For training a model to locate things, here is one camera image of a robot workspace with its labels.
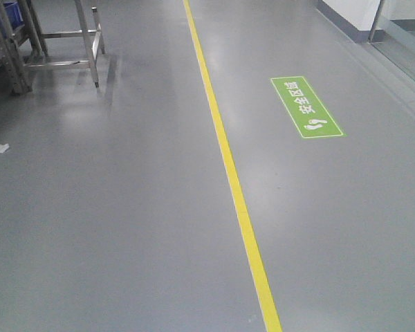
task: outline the white wall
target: white wall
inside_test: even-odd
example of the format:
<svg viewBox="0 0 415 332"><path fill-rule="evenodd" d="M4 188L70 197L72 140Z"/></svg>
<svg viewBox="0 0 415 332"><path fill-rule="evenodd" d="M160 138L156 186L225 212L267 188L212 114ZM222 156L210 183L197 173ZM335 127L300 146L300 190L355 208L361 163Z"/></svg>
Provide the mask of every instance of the white wall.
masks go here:
<svg viewBox="0 0 415 332"><path fill-rule="evenodd" d="M324 0L360 31L369 31L374 23L380 0Z"/></svg>
<svg viewBox="0 0 415 332"><path fill-rule="evenodd" d="M415 0L387 0L385 9L390 19L415 19Z"/></svg>

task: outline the footprint icon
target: footprint icon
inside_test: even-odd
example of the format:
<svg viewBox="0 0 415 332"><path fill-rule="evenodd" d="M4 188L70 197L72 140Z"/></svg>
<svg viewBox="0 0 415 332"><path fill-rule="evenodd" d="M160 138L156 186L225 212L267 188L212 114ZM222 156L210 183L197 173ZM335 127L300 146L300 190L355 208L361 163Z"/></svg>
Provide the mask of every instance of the footprint icon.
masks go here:
<svg viewBox="0 0 415 332"><path fill-rule="evenodd" d="M315 126L308 124L308 125L304 126L304 128L306 128L307 130L316 130L316 129L319 129L319 128L322 128L322 127L323 127L322 124L316 124Z"/></svg>
<svg viewBox="0 0 415 332"><path fill-rule="evenodd" d="M327 121L326 120L318 120L318 119L311 119L311 120L309 120L309 124L310 125L316 125L318 123L327 123Z"/></svg>

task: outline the yellow floor line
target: yellow floor line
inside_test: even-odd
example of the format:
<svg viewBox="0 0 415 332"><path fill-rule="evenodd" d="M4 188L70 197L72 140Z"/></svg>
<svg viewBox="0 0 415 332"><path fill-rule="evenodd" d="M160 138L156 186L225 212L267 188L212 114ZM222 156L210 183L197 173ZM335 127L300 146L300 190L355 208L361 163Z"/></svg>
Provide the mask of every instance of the yellow floor line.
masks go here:
<svg viewBox="0 0 415 332"><path fill-rule="evenodd" d="M252 271L252 277L257 290L264 324L266 325L266 331L282 332L282 326L279 321L277 308L275 307L266 271L264 270L263 261L261 260L260 251L258 249L257 240L255 239L254 230L250 222L248 208L246 207L243 191L241 190L234 158L232 157L232 152L230 151L228 137L226 136L223 121L221 120L219 106L216 102L214 89L212 88L209 71L206 66L206 60L201 48L200 39L196 31L189 0L183 0L183 2L186 9L186 16L192 35L192 41L194 42L196 56L199 61L201 76L203 77L203 83L205 85L205 91L209 101L212 119L214 121L216 135L219 140L223 162L228 174L229 185L234 198L235 210L237 211L238 221L241 228L241 235L243 236L244 246L246 247L249 266Z"/></svg>

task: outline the safety zone sign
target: safety zone sign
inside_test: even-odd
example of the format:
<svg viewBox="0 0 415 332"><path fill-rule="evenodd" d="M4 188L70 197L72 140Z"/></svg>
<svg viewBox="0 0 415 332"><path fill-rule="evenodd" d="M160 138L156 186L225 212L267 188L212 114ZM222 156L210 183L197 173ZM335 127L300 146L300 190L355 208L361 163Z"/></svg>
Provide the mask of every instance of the safety zone sign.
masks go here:
<svg viewBox="0 0 415 332"><path fill-rule="evenodd" d="M277 77L271 81L303 138L346 136L306 78Z"/></svg>

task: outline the blue plastic bin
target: blue plastic bin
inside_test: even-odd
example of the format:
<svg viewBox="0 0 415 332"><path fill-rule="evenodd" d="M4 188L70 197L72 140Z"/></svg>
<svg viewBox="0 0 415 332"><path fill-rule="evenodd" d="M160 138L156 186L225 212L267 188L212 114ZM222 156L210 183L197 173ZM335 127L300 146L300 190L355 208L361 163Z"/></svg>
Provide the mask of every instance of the blue plastic bin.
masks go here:
<svg viewBox="0 0 415 332"><path fill-rule="evenodd" d="M5 9L13 29L23 24L19 4L17 2L5 2Z"/></svg>
<svg viewBox="0 0 415 332"><path fill-rule="evenodd" d="M8 15L9 22L13 29L19 27L23 24L23 20L21 19L20 8L17 2L6 2L4 3L6 14Z"/></svg>

